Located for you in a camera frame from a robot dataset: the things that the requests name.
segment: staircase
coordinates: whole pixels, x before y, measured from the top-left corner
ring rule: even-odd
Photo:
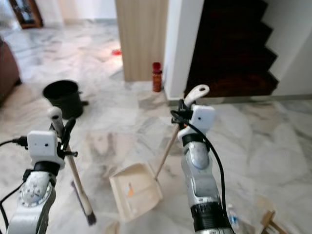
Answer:
[[[278,81],[268,72],[276,55],[265,43],[262,0],[205,0],[185,95],[199,84],[208,97],[270,95]]]

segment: black cable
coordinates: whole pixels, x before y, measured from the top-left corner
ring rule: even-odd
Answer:
[[[4,142],[0,143],[0,146],[8,144],[8,143],[12,143],[12,142],[13,142],[12,140],[4,141]]]
[[[205,141],[205,144],[207,146],[208,149],[211,149],[214,157],[216,158],[219,168],[220,168],[220,175],[221,175],[221,195],[222,195],[222,209],[223,209],[223,213],[224,216],[226,217],[226,220],[228,222],[228,224],[230,225],[230,221],[228,218],[228,214],[226,211],[226,202],[225,202],[225,180],[224,180],[224,171],[223,171],[223,166],[220,160],[220,157],[218,155],[218,153],[216,152],[214,146],[211,144],[211,142],[207,139],[207,137],[205,136],[205,134],[203,134],[199,129],[197,129],[194,125],[190,124],[187,120],[185,120],[183,117],[181,117],[179,115],[179,113],[177,111],[171,110],[170,111],[171,115],[176,118],[177,120],[179,120],[181,123],[189,126],[190,128],[192,128],[196,133],[198,133]]]
[[[0,210],[4,219],[4,223],[5,223],[5,227],[6,229],[8,229],[9,227],[9,221],[8,221],[8,217],[6,216],[5,210],[2,206],[2,203],[8,199],[13,193],[15,193],[17,190],[19,190],[21,188],[21,186],[24,184],[25,182],[23,182],[22,184],[20,184],[15,190],[13,190],[12,192],[10,192],[8,195],[6,195],[1,201],[0,201]]]

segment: marble floor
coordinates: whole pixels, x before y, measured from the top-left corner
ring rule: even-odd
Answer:
[[[149,82],[124,82],[121,57],[111,55],[119,48],[115,23],[17,31],[5,40],[17,58],[23,84],[0,108],[0,142],[47,129],[50,105],[41,96],[43,88],[59,79],[77,81],[82,99],[90,104],[78,119],[70,144],[79,152],[77,165],[97,224],[88,227],[66,166],[58,176],[47,232],[103,234],[119,219],[109,175],[139,161],[155,168],[170,139],[173,126],[164,94],[152,93]],[[223,162],[227,200],[238,216],[259,229],[265,210],[276,209],[276,220],[290,234],[310,234],[312,100],[214,107],[217,117],[207,136]],[[121,224],[121,233],[193,233],[181,149],[176,142],[160,173],[164,200],[147,214]],[[3,197],[20,183],[30,157],[15,145],[1,147],[0,157]],[[216,166],[214,174],[220,185]],[[4,207],[11,217],[16,196]],[[2,218],[0,227],[4,230]]]

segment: wooden panel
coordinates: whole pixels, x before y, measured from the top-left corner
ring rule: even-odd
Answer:
[[[152,80],[152,63],[163,64],[168,0],[116,0],[126,81]]]

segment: beige dustpan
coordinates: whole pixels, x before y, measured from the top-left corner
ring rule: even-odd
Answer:
[[[195,100],[205,96],[208,92],[209,87],[207,85],[196,86],[187,95],[184,103],[190,106]],[[157,177],[176,139],[178,131],[179,127],[176,126],[156,174],[154,174],[150,164],[137,163],[110,176],[109,180],[117,208],[124,222],[131,221],[148,212],[162,200],[163,197]]]

